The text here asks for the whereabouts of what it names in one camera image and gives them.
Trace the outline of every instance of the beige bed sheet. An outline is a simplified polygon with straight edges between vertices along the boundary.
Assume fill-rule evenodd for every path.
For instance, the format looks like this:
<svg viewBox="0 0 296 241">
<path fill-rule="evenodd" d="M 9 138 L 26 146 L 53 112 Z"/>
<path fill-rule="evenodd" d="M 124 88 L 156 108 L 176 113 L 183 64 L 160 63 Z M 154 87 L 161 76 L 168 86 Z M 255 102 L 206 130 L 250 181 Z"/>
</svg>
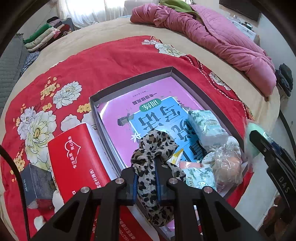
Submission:
<svg viewBox="0 0 296 241">
<path fill-rule="evenodd" d="M 0 142 L 5 134 L 4 118 L 7 108 L 13 98 L 30 84 L 38 75 L 45 73 L 49 68 L 67 59 L 69 56 L 92 46 L 131 36 L 150 35 L 160 39 L 165 44 L 185 54 L 191 54 L 205 66 L 218 75 L 252 111 L 255 120 L 267 131 L 271 131 L 279 114 L 280 97 L 277 88 L 274 88 L 268 101 L 250 83 L 245 75 L 231 67 L 215 54 L 198 46 L 182 34 L 155 26 L 132 24 L 129 18 L 119 18 L 112 21 L 97 23 L 77 30 L 53 42 L 41 51 L 37 60 L 25 71 L 13 88 L 0 119 Z M 0 184 L 0 214 L 10 233 L 15 236 L 13 227 L 8 218 L 4 198 L 2 180 Z"/>
</svg>

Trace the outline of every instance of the red floral blanket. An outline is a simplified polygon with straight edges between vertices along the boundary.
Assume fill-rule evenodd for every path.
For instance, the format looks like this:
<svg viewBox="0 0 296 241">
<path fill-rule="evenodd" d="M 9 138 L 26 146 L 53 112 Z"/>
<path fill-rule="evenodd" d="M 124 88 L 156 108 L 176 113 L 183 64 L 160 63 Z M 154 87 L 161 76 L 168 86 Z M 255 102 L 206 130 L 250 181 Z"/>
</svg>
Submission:
<svg viewBox="0 0 296 241">
<path fill-rule="evenodd" d="M 218 76 L 171 45 L 151 36 L 136 36 L 86 49 L 58 63 L 38 76 L 11 102 L 6 116 L 3 147 L 19 171 L 28 163 L 51 170 L 47 143 L 73 123 L 95 125 L 89 97 L 127 78 L 155 69 L 174 66 L 198 85 L 225 113 L 241 136 L 244 118 L 251 118 L 246 106 Z M 15 175 L 1 158 L 6 209 L 20 240 L 26 240 L 20 194 Z M 235 206 L 244 193 L 251 174 L 230 197 Z M 34 218 L 49 219 L 53 210 L 28 209 L 31 236 L 36 233 Z"/>
</svg>

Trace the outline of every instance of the green label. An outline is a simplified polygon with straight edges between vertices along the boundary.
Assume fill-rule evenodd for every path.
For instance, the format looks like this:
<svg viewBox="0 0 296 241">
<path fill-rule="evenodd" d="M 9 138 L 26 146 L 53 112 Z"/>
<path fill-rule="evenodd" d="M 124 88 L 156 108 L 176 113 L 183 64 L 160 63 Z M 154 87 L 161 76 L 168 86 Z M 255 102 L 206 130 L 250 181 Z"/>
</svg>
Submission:
<svg viewBox="0 0 296 241">
<path fill-rule="evenodd" d="M 140 111 L 146 112 L 146 111 L 148 111 L 160 104 L 161 104 L 160 99 L 156 98 L 156 99 L 150 100 L 150 101 L 146 102 L 145 104 L 140 105 Z"/>
</svg>

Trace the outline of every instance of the silver screw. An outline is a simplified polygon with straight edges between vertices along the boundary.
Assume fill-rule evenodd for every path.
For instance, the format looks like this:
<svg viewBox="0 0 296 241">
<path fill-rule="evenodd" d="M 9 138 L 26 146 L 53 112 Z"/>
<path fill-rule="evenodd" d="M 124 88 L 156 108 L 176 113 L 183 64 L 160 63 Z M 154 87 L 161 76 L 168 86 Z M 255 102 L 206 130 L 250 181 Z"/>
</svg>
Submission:
<svg viewBox="0 0 296 241">
<path fill-rule="evenodd" d="M 88 193 L 89 192 L 89 187 L 83 187 L 83 188 L 80 189 L 80 191 L 82 193 Z"/>
<path fill-rule="evenodd" d="M 170 178 L 168 181 L 169 181 L 170 184 L 176 184 L 176 183 L 178 182 L 178 179 L 172 177 L 172 178 Z"/>
<path fill-rule="evenodd" d="M 124 179 L 123 178 L 117 178 L 116 180 L 115 180 L 115 182 L 117 183 L 117 184 L 123 184 L 124 183 Z"/>
<path fill-rule="evenodd" d="M 212 191 L 213 191 L 213 189 L 211 187 L 208 187 L 208 186 L 204 187 L 205 193 L 211 193 Z"/>
</svg>

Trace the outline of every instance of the black cable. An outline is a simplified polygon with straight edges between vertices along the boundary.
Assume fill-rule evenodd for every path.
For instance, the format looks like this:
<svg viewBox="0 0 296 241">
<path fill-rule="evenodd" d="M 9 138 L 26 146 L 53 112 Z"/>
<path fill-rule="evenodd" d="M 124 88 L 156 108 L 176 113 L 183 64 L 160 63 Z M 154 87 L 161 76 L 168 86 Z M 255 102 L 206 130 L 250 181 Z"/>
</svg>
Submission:
<svg viewBox="0 0 296 241">
<path fill-rule="evenodd" d="M 29 219 L 28 219 L 28 213 L 27 213 L 25 191 L 24 191 L 24 187 L 22 185 L 22 178 L 20 176 L 19 170 L 18 170 L 17 166 L 15 165 L 13 159 L 10 157 L 10 155 L 6 152 L 6 150 L 1 145 L 0 145 L 0 155 L 6 160 L 6 162 L 8 163 L 10 168 L 12 169 L 12 171 L 15 174 L 15 177 L 17 179 L 17 184 L 18 184 L 19 190 L 20 190 L 20 199 L 22 201 L 22 211 L 24 213 L 27 239 L 29 241 L 30 240 Z"/>
<path fill-rule="evenodd" d="M 286 119 L 285 119 L 283 113 L 281 112 L 281 110 L 279 110 L 279 117 L 280 117 L 281 121 L 283 122 L 284 127 L 285 127 L 285 129 L 286 129 L 286 131 L 287 131 L 287 134 L 288 134 L 288 136 L 289 136 L 289 139 L 290 139 L 290 142 L 291 142 L 291 145 L 292 145 L 293 151 L 294 151 L 294 156 L 295 156 L 295 158 L 296 158 L 296 144 L 295 144 L 295 140 L 294 140 L 294 138 L 293 138 L 293 134 L 292 134 L 292 132 L 291 132 L 291 129 L 290 129 L 290 127 L 289 127 L 289 125 L 288 125 L 288 123 L 287 123 L 287 121 L 286 121 Z"/>
</svg>

